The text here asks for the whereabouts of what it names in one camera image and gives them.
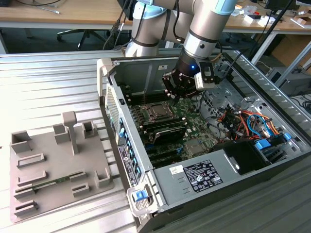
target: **black cable on desk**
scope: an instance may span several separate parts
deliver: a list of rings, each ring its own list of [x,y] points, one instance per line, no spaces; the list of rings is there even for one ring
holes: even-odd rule
[[[24,4],[24,5],[27,5],[27,6],[46,6],[46,5],[50,5],[50,4],[54,4],[54,3],[57,3],[61,0],[57,0],[57,1],[53,1],[53,2],[49,2],[49,3],[43,3],[43,4],[30,4],[30,3],[25,3],[25,2],[22,2],[20,0],[15,0],[21,4]]]

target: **desk leg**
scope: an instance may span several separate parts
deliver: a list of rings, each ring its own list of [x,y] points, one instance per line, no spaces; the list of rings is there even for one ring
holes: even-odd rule
[[[264,52],[267,50],[269,45],[272,43],[273,39],[275,38],[276,33],[271,33],[266,41],[262,44],[262,46],[259,48],[257,53],[255,54],[254,58],[252,59],[252,63],[256,65],[256,63],[259,61],[261,56],[264,54]]]
[[[170,41],[167,41],[166,44],[165,44],[165,48],[168,49],[168,48],[173,48],[174,47],[174,42],[170,42]]]
[[[0,54],[7,54],[8,50],[6,49],[4,40],[2,38],[2,35],[0,34]]]

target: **circuit board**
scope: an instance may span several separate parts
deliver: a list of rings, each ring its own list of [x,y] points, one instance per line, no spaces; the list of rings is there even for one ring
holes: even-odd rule
[[[166,166],[209,153],[217,143],[206,121],[202,119],[190,99],[180,100],[176,105],[168,100],[130,106],[130,112],[154,167]],[[167,124],[174,120],[177,121],[173,123],[174,125]],[[184,132],[181,132],[181,137],[176,140],[170,136],[169,142],[157,145],[153,138],[155,133],[148,137],[146,131],[142,131],[142,125],[156,124],[159,125],[158,134],[159,131],[169,131],[173,127],[177,130],[183,129]]]

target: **white label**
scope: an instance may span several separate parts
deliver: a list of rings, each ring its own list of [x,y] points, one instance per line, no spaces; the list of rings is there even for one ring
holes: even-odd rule
[[[214,181],[217,181],[217,180],[220,180],[219,176],[214,178]]]
[[[171,171],[171,174],[174,175],[174,174],[177,174],[179,172],[183,172],[183,166],[182,165],[178,165],[178,166],[173,166],[170,168],[170,171]]]
[[[159,66],[159,70],[166,70],[166,69],[167,69],[167,65]]]

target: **black cable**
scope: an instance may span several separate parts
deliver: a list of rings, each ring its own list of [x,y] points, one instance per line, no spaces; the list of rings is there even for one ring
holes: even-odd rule
[[[223,53],[223,47],[222,47],[222,45],[220,44],[219,41],[217,41],[217,45],[219,45],[218,49],[220,49],[220,53]]]
[[[105,50],[106,45],[108,44],[110,38],[113,36],[113,34],[115,33],[115,31],[118,30],[118,28],[119,28],[119,26],[120,26],[120,22],[121,22],[121,17],[122,17],[122,15],[123,15],[123,12],[124,12],[124,10],[125,10],[125,7],[126,7],[128,1],[129,1],[129,0],[126,0],[126,1],[125,1],[124,5],[123,5],[123,7],[122,7],[121,13],[120,13],[120,15],[119,15],[119,18],[117,19],[117,21],[115,22],[115,24],[112,26],[112,28],[111,28],[111,30],[110,30],[110,35],[109,35],[109,37],[107,38],[107,40],[105,41],[105,43],[104,43],[103,50]]]
[[[146,10],[146,4],[144,5],[144,8],[142,10],[142,14],[141,14],[141,17],[140,17],[140,20],[139,20],[139,25],[138,25],[138,28],[137,28],[137,32],[136,32],[136,35],[133,39],[131,39],[129,42],[123,44],[123,45],[119,45],[119,46],[116,46],[114,48],[114,50],[119,50],[120,48],[124,47],[124,46],[127,46],[129,43],[131,43],[132,41],[135,41],[136,38],[138,37],[138,34],[139,34],[139,31],[140,31],[140,27],[141,27],[141,23],[142,23],[142,20],[143,20],[143,16],[145,14],[145,10]]]
[[[176,19],[175,19],[175,22],[174,22],[174,25],[173,25],[173,34],[174,34],[176,40],[183,44],[185,42],[185,39],[180,37],[180,36],[178,36],[176,34],[176,25],[177,25],[177,22],[178,22],[178,19],[179,19],[179,13],[180,12],[179,12],[179,0],[176,0],[175,2],[176,2],[176,12],[177,12],[177,14],[176,14]]]
[[[129,4],[127,10],[126,10],[126,13],[125,13],[125,16],[124,16],[122,25],[124,25],[124,23],[125,23],[125,21],[126,21],[126,15],[128,14],[128,11],[130,10],[130,8],[131,8],[131,6],[132,6],[133,1],[134,1],[134,0],[131,0],[131,1],[130,1],[130,4]],[[118,33],[117,39],[116,39],[116,41],[115,41],[115,45],[114,45],[113,47],[115,47],[115,46],[117,45],[118,39],[119,39],[119,37],[120,37],[121,34],[122,34],[122,33],[121,33],[121,30],[120,30],[119,33]]]
[[[263,40],[260,42],[258,48],[260,48],[263,43],[266,41],[266,39],[268,38],[268,36],[271,34],[271,32],[274,30],[274,28],[276,27],[277,23],[282,19],[283,15],[285,14],[286,10],[290,7],[290,5],[292,4],[294,0],[289,0],[287,5],[282,9],[282,11],[280,12],[280,14],[278,14],[277,18],[275,19],[275,21],[273,22],[273,24],[271,25],[271,27],[269,28],[269,30],[267,31],[265,37],[263,38]],[[258,49],[254,50],[252,54],[250,54],[249,56],[249,60],[252,60],[255,56],[255,54],[257,53]]]
[[[220,43],[217,43],[215,48],[220,49],[220,50],[229,50],[229,51],[248,50],[248,49],[250,49],[250,48],[241,48],[241,49],[224,48]]]
[[[230,70],[232,69],[234,63],[236,63],[236,61],[238,60],[239,57],[242,56],[243,53],[245,53],[247,50],[241,51],[240,54],[233,60],[233,62],[231,63],[231,65],[229,66],[228,70],[226,71],[226,73],[223,75],[221,81],[223,81],[227,75],[229,74]]]
[[[24,3],[24,2],[19,1],[19,0],[15,0],[15,1],[17,1],[17,2],[19,2],[21,4],[24,4],[24,5],[27,5],[27,6],[46,6],[46,5],[50,5],[50,4],[53,4],[53,3],[57,3],[57,2],[59,2],[61,0],[53,1],[53,2],[49,2],[49,3],[44,3],[44,4],[29,4],[29,3]]]
[[[304,97],[308,101],[304,101],[304,102],[300,103],[300,101],[295,99],[294,97],[290,97],[290,98],[292,100],[297,101],[300,107],[304,108],[309,114],[311,114],[311,101],[310,100],[308,100],[307,98]]]
[[[202,94],[202,98],[200,99],[200,107],[199,107],[199,113],[200,113],[200,114],[201,114],[201,107],[202,107],[202,102],[203,102],[203,99],[204,99],[205,93],[206,93],[206,91],[204,91],[204,92],[203,92],[203,94]]]
[[[269,21],[270,21],[271,16],[272,16],[272,11],[271,11],[271,13],[270,13],[270,15],[269,15],[269,18],[268,18],[268,21],[267,21],[267,23],[266,23],[266,26],[264,27],[264,29],[263,29],[263,31],[262,31],[260,37],[259,37],[258,40],[255,42],[255,44],[253,45],[251,51],[249,52],[250,55],[252,54],[252,52],[253,52],[254,49],[257,49],[258,42],[260,41],[262,35],[263,35],[264,32],[266,31],[266,28],[267,28],[267,26],[268,26],[268,24],[269,24]]]

